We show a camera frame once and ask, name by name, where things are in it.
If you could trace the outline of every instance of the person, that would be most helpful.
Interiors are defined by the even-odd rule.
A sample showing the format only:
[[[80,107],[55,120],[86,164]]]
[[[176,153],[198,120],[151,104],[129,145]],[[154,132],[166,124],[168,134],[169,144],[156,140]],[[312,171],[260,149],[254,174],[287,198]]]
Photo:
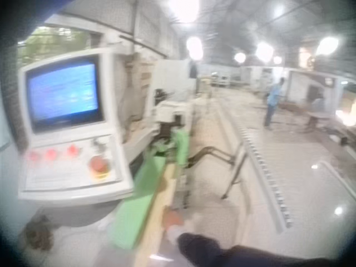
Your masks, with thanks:
[[[319,119],[328,118],[328,115],[325,113],[325,99],[322,93],[317,95],[311,106],[312,107],[308,112],[310,119],[306,125],[305,132],[314,131],[318,125]]]
[[[180,253],[197,267],[329,267],[327,259],[297,259],[258,249],[235,246],[224,250],[219,243],[202,235],[188,233],[177,211],[166,208],[162,220],[168,240],[178,245]]]
[[[281,90],[283,84],[284,84],[284,78],[281,78],[279,80],[279,83],[276,83],[272,86],[272,89],[271,89],[269,96],[267,98],[268,106],[267,106],[267,113],[265,116],[264,126],[265,126],[265,128],[267,128],[269,130],[270,130],[272,116],[273,116],[276,106],[278,104],[279,94],[280,94],[280,90]]]

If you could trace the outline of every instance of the concrete floor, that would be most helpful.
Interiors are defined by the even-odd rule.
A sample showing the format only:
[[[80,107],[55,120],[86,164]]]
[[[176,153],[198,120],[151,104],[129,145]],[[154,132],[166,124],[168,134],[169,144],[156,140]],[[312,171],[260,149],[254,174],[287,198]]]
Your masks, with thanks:
[[[187,229],[216,239],[223,248],[243,244],[304,258],[337,256],[352,233],[356,201],[320,161],[334,167],[336,174],[346,170],[343,165],[354,165],[353,161],[337,147],[325,148],[330,142],[325,135],[300,133],[305,117],[277,111],[273,131],[265,131],[265,106],[260,99],[248,92],[221,88],[215,96],[196,100],[191,154],[205,146],[235,153],[241,140],[239,136],[232,142],[226,138],[231,133],[222,129],[225,118],[219,113],[220,101],[231,113],[233,123],[247,130],[248,138],[260,151],[279,185],[293,224],[290,228],[276,227],[272,213],[278,211],[273,211],[276,206],[274,199],[269,199],[270,188],[250,160],[241,173],[242,183],[233,187],[228,199],[221,200],[231,179],[230,166],[207,156],[188,172],[190,206],[182,211]],[[344,173],[347,178],[343,175],[342,179],[356,180],[355,172]],[[108,215],[84,228],[61,227],[55,231],[50,253],[27,249],[25,255],[33,259],[34,266],[130,266],[133,254],[122,253],[108,242],[105,229],[111,220]],[[190,266],[166,240],[159,255],[174,261],[151,260],[150,266]]]

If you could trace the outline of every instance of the red button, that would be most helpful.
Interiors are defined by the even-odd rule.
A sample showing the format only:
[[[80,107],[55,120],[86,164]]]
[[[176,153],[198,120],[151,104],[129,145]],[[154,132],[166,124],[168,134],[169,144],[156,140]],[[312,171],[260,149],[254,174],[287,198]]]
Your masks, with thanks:
[[[48,160],[56,160],[57,159],[57,156],[58,156],[58,153],[56,150],[54,149],[49,149],[47,150],[47,153],[46,153],[46,158]]]
[[[75,156],[78,156],[79,154],[79,149],[78,147],[76,147],[75,145],[71,145],[69,148],[68,148],[68,154],[72,157],[75,157]]]
[[[40,158],[41,156],[37,152],[31,151],[28,153],[28,159],[31,161],[38,161]]]

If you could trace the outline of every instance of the blue shirt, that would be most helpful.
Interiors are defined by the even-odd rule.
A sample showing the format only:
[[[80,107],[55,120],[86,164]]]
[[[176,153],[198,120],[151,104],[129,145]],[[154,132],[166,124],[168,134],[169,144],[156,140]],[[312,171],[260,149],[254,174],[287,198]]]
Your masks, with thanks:
[[[278,104],[278,98],[279,98],[280,89],[281,89],[281,85],[280,84],[275,84],[272,87],[272,90],[269,93],[269,96],[267,98],[268,105],[276,106]]]

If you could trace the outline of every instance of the white machine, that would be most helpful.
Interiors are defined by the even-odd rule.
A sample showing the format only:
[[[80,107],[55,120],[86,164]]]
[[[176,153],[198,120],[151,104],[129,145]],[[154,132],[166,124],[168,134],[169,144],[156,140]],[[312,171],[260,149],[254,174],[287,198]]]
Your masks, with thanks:
[[[29,146],[19,198],[76,206],[130,196],[116,91],[122,79],[111,48],[84,50],[19,71]]]

